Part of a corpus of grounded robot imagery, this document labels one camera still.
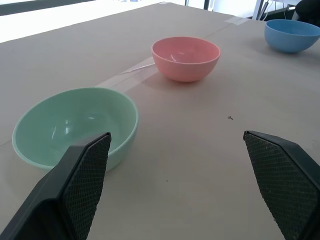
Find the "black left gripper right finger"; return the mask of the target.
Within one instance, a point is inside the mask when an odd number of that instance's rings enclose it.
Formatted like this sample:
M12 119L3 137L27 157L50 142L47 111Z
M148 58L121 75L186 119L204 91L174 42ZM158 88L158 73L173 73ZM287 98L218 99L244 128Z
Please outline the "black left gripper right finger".
M298 144L247 130L260 194L285 240L320 240L320 165Z

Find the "clear tape patch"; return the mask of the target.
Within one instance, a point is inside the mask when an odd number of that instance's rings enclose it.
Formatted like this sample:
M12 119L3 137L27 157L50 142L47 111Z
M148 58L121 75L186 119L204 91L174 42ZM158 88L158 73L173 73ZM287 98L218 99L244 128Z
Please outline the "clear tape patch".
M241 24L244 24L248 20L250 20L250 19L249 18L238 17L238 16L233 16L233 17L225 20L225 22L239 26Z

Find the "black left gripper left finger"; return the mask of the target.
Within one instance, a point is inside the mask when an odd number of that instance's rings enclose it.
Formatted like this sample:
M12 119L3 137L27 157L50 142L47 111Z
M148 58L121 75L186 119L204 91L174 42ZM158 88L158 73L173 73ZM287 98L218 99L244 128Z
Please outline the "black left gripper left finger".
M87 240L111 141L106 132L71 145L35 185L0 240Z

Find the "clear tape strip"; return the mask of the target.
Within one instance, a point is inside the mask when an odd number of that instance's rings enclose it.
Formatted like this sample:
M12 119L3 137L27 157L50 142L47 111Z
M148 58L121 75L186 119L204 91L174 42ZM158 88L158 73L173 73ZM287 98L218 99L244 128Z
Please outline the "clear tape strip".
M97 88L111 89L125 93L158 72L152 57L130 67L118 75L97 85Z

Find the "blue plastic bowl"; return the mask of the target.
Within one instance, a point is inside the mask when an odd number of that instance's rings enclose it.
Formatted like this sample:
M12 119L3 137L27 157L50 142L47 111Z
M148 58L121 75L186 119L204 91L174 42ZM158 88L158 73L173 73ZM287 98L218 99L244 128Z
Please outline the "blue plastic bowl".
M320 27L297 20L272 19L265 23L264 39L279 52L299 53L320 39Z

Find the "red plastic bowl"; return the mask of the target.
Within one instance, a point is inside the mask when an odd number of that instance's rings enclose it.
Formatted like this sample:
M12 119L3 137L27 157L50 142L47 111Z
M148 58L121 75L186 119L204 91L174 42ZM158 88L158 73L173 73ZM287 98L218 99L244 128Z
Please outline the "red plastic bowl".
M158 71L177 82L196 82L208 76L221 56L219 47L205 39L175 36L156 41L151 47Z

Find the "white table leg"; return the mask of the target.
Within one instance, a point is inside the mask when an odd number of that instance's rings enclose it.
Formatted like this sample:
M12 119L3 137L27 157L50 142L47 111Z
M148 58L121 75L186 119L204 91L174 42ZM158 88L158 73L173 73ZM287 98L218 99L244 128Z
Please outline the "white table leg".
M263 14L263 6L265 0L256 0L252 20L260 20Z

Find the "green plastic bowl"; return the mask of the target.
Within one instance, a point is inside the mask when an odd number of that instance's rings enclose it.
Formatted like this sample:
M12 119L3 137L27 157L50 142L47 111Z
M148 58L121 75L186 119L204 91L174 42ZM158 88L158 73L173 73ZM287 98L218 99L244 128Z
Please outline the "green plastic bowl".
M26 163L51 170L69 146L109 132L106 171L110 171L127 157L138 123L138 108L127 95L102 87L77 88L30 108L15 125L12 146Z

